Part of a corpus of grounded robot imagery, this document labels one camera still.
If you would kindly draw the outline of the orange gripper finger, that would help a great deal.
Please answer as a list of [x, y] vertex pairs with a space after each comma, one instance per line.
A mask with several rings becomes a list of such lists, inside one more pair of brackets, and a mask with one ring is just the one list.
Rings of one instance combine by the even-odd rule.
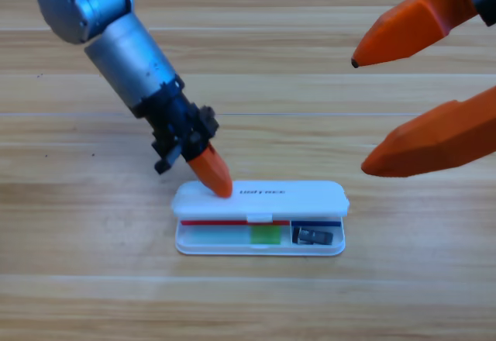
[[495, 152], [495, 88], [445, 102], [392, 130], [361, 165], [377, 177], [460, 167]]

